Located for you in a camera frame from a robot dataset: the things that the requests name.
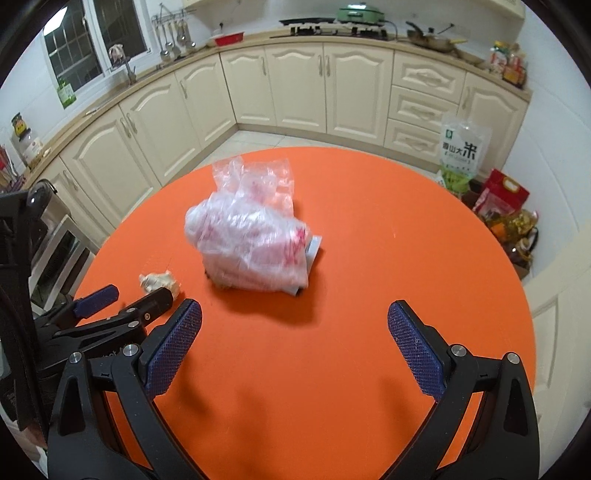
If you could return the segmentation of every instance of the window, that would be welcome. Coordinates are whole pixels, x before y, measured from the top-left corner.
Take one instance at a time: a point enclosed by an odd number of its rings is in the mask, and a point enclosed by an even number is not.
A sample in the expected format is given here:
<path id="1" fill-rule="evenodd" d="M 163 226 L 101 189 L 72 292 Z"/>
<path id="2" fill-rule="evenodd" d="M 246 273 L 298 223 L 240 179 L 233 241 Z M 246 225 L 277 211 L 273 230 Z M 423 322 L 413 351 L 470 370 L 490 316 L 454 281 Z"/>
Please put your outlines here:
<path id="1" fill-rule="evenodd" d="M 95 0 L 95 8 L 106 51 L 117 44 L 132 58 L 146 51 L 132 0 Z"/>
<path id="2" fill-rule="evenodd" d="M 112 67 L 109 49 L 122 44 L 128 57 L 148 51 L 134 0 L 70 0 L 43 29 L 56 74 L 80 89 Z"/>
<path id="3" fill-rule="evenodd" d="M 43 31 L 45 45 L 56 77 L 62 77 L 78 90 L 103 70 L 84 22 L 82 0 L 70 0 L 64 8 L 65 12 L 62 9 L 57 13 L 62 16 L 59 24 L 53 18 L 54 25 L 51 20 L 47 23 Z"/>

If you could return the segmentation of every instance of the cream cabinet door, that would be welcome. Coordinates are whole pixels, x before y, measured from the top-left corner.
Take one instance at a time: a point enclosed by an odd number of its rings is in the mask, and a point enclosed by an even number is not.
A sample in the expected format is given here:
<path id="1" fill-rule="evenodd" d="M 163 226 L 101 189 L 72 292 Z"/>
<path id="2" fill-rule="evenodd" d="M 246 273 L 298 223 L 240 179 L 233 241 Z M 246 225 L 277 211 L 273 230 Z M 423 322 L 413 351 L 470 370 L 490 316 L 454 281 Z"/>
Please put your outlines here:
<path id="1" fill-rule="evenodd" d="M 392 87 L 389 118 L 439 133 L 446 112 L 457 114 L 457 105 L 426 93 Z"/>
<path id="2" fill-rule="evenodd" d="M 177 70 L 175 76 L 197 130 L 201 147 L 236 124 L 219 55 L 211 55 Z"/>
<path id="3" fill-rule="evenodd" d="M 534 404 L 543 475 L 591 407 L 591 224 L 524 290 L 535 332 Z"/>
<path id="4" fill-rule="evenodd" d="M 265 53 L 277 125 L 326 133 L 322 45 L 271 46 Z"/>
<path id="5" fill-rule="evenodd" d="M 174 73 L 150 83 L 119 106 L 162 185 L 201 151 Z"/>
<path id="6" fill-rule="evenodd" d="M 458 110 L 459 118 L 492 128 L 491 143 L 480 166 L 488 176 L 493 168 L 500 170 L 515 143 L 527 110 L 527 102 L 504 88 L 468 73 Z"/>
<path id="7" fill-rule="evenodd" d="M 466 72 L 411 53 L 396 52 L 392 84 L 458 103 Z"/>
<path id="8" fill-rule="evenodd" d="M 76 183 L 114 227 L 160 189 L 118 106 L 95 120 L 60 156 Z"/>
<path id="9" fill-rule="evenodd" d="M 57 196 L 70 209 L 72 219 L 80 230 L 97 247 L 101 247 L 115 229 L 74 180 L 61 158 L 59 156 L 54 158 L 39 178 L 47 179 L 53 184 L 57 190 Z"/>
<path id="10" fill-rule="evenodd" d="M 384 144 L 393 61 L 385 48 L 324 45 L 327 133 Z"/>
<path id="11" fill-rule="evenodd" d="M 277 126 L 271 82 L 262 47 L 220 53 L 234 114 L 239 124 Z"/>

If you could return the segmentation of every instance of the faucet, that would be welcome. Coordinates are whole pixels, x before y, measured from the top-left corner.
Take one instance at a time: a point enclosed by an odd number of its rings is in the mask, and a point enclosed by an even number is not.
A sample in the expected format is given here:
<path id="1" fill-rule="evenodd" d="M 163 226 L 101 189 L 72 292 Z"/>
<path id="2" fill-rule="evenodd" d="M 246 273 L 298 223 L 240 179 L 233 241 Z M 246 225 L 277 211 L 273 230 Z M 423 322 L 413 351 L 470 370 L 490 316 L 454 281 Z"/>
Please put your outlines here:
<path id="1" fill-rule="evenodd" d="M 123 45 L 113 45 L 109 49 L 109 57 L 113 61 L 113 67 L 120 67 L 122 63 L 125 64 L 125 68 L 127 69 L 127 78 L 129 79 L 129 85 L 133 85 L 138 81 L 137 76 L 135 75 L 135 67 L 132 70 L 129 66 L 130 58 L 125 55 L 125 52 L 123 51 Z"/>
<path id="2" fill-rule="evenodd" d="M 123 57 L 123 61 L 125 62 L 125 68 L 127 69 L 127 78 L 129 79 L 129 85 L 133 85 L 138 81 L 138 78 L 135 74 L 135 67 L 132 70 L 129 66 L 129 57 Z"/>

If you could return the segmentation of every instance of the drawer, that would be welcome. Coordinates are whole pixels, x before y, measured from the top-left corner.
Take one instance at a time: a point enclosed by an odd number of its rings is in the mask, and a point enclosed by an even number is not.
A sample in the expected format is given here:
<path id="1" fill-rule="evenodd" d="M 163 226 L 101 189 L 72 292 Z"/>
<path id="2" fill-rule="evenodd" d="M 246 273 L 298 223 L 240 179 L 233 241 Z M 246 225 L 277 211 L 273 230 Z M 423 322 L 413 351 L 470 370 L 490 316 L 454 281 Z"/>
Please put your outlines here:
<path id="1" fill-rule="evenodd" d="M 439 165 L 439 134 L 388 119 L 384 147 Z"/>
<path id="2" fill-rule="evenodd" d="M 443 114 L 457 115 L 457 105 L 402 87 L 392 87 L 388 116 L 439 133 Z"/>
<path id="3" fill-rule="evenodd" d="M 437 60 L 396 52 L 392 84 L 459 103 L 466 72 Z"/>

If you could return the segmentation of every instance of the frying pan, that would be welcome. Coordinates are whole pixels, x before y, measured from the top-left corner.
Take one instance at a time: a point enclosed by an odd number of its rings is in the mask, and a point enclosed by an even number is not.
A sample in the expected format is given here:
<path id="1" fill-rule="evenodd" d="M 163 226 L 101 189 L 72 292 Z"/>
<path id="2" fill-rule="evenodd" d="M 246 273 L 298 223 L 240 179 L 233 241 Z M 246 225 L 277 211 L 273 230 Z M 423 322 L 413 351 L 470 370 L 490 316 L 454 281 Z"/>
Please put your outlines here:
<path id="1" fill-rule="evenodd" d="M 432 33 L 425 35 L 416 24 L 407 22 L 407 25 L 410 25 L 414 29 L 407 30 L 408 39 L 419 47 L 430 48 L 431 50 L 437 50 L 442 53 L 449 53 L 456 49 L 456 45 L 467 42 L 467 40 L 462 39 L 449 40 L 449 38 L 440 37 Z"/>

